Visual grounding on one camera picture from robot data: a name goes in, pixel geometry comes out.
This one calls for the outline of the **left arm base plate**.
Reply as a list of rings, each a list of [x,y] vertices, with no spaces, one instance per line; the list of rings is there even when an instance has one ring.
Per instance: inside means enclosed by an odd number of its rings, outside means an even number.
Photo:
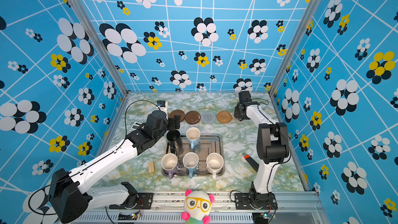
[[[133,197],[128,197],[125,202],[120,205],[110,205],[110,209],[136,209],[149,210],[153,203],[154,193],[138,192]]]

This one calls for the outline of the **black mug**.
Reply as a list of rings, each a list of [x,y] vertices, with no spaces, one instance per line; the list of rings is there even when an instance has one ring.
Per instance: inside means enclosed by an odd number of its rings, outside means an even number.
[[[178,130],[169,131],[166,134],[166,139],[171,153],[175,153],[177,149],[182,147],[181,134]]]

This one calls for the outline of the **dark round wooden coaster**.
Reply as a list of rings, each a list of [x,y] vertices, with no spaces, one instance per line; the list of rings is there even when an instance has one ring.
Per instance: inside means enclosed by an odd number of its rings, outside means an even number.
[[[175,116],[179,115],[180,116],[180,122],[183,122],[185,119],[185,113],[182,110],[174,110],[171,113],[169,113],[169,118],[174,118]]]

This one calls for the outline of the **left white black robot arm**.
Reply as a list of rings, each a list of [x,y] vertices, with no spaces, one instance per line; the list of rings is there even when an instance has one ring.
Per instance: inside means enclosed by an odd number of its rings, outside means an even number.
[[[179,115],[170,118],[166,112],[155,110],[145,123],[107,152],[70,171],[56,171],[48,200],[60,222],[71,223],[93,208],[119,205],[130,209],[137,206],[137,191],[129,182],[100,188],[95,188],[94,184],[116,167],[154,146],[166,132],[179,128]]]

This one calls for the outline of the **woven rattan coaster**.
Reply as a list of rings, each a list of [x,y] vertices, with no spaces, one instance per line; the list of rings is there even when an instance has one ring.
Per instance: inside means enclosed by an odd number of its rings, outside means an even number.
[[[233,120],[233,117],[232,117],[231,113],[229,113],[227,111],[220,111],[217,114],[216,118],[222,124],[229,123],[229,122],[231,122]]]

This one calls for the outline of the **grey blue crochet coaster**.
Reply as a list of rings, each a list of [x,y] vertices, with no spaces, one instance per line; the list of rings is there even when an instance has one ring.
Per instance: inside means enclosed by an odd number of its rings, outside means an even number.
[[[216,115],[211,112],[201,113],[201,121],[205,124],[213,124],[216,121]]]

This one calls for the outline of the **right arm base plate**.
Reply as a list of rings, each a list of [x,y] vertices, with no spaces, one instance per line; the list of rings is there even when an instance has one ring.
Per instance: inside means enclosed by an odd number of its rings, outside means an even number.
[[[236,193],[233,200],[238,210],[277,210],[278,204],[273,193],[254,194]]]

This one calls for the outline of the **purple mug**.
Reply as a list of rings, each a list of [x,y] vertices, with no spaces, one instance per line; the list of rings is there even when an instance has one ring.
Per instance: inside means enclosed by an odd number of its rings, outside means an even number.
[[[173,153],[168,153],[163,156],[161,160],[161,167],[163,172],[172,179],[178,171],[178,158]]]

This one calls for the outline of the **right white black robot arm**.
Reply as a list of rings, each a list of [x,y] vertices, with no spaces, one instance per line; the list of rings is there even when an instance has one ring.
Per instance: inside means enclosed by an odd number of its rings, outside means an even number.
[[[234,117],[239,120],[251,120],[258,127],[256,148],[260,163],[249,190],[250,204],[256,209],[269,206],[277,210],[272,182],[278,167],[290,154],[287,125],[272,119],[262,110],[260,103],[251,99],[248,91],[239,92],[238,98]]]

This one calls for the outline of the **scratched round wooden coaster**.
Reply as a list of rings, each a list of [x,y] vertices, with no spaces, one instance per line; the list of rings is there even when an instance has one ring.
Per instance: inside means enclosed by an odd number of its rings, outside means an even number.
[[[198,124],[201,121],[201,115],[197,111],[189,111],[185,114],[184,119],[188,124]]]

